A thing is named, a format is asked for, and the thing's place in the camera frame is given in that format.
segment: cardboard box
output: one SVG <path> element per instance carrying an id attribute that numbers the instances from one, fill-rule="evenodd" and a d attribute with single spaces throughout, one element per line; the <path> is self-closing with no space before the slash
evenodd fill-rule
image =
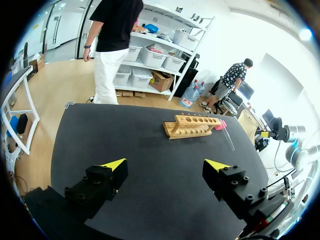
<path id="1" fill-rule="evenodd" d="M 142 92 L 142 91 L 135 91 L 134 92 L 134 95 L 136 97 L 140 97 L 140 98 L 145 98 L 146 97 L 146 93 L 145 92 Z"/>
<path id="2" fill-rule="evenodd" d="M 153 78 L 149 82 L 149 85 L 157 89 L 160 93 L 168 90 L 174 81 L 174 76 L 169 73 L 152 71 Z"/>
<path id="3" fill-rule="evenodd" d="M 33 60 L 29 62 L 29 66 L 33 66 L 34 73 L 36 74 L 45 65 L 45 55 L 41 54 L 40 60 Z"/>
<path id="4" fill-rule="evenodd" d="M 41 55 L 41 58 L 38 61 L 38 71 L 45 66 L 45 55 L 44 54 L 40 54 L 40 55 Z"/>
<path id="5" fill-rule="evenodd" d="M 133 91 L 122 90 L 123 97 L 133 97 L 133 95 L 134 95 Z"/>
<path id="6" fill-rule="evenodd" d="M 115 90 L 115 95 L 117 97 L 122 97 L 122 90 Z"/>

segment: man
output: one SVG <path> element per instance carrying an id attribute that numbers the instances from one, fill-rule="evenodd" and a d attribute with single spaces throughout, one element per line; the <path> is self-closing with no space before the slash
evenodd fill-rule
<path id="1" fill-rule="evenodd" d="M 98 36 L 94 55 L 94 104 L 118 104 L 113 80 L 129 52 L 130 33 L 143 9 L 142 0 L 102 0 L 90 17 L 93 20 L 84 46 L 88 62 L 90 47 Z"/>
<path id="2" fill-rule="evenodd" d="M 244 60 L 242 63 L 233 64 L 223 76 L 215 94 L 209 97 L 206 101 L 200 103 L 200 106 L 204 107 L 204 111 L 211 114 L 211 108 L 218 100 L 223 99 L 231 91 L 236 92 L 239 85 L 245 80 L 247 69 L 251 68 L 253 65 L 254 63 L 249 58 Z"/>

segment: white pants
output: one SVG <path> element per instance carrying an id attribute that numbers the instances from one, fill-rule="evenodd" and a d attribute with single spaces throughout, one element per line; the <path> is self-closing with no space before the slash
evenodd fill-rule
<path id="1" fill-rule="evenodd" d="M 118 104 L 113 80 L 129 49 L 95 52 L 94 55 L 94 104 Z"/>

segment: gray shorts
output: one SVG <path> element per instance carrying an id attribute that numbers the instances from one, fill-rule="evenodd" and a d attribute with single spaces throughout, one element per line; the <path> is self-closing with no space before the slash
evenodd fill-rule
<path id="1" fill-rule="evenodd" d="M 222 81 L 220 81 L 218 88 L 215 92 L 215 96 L 218 97 L 219 100 L 223 99 L 224 96 L 228 95 L 231 92 L 231 89 L 227 88 L 226 85 L 224 85 L 222 83 Z"/>

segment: ceiling light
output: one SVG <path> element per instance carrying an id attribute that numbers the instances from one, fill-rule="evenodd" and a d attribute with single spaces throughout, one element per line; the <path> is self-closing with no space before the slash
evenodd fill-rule
<path id="1" fill-rule="evenodd" d="M 308 41 L 312 37 L 312 32 L 309 29 L 303 29 L 300 32 L 299 37 L 302 41 Z"/>

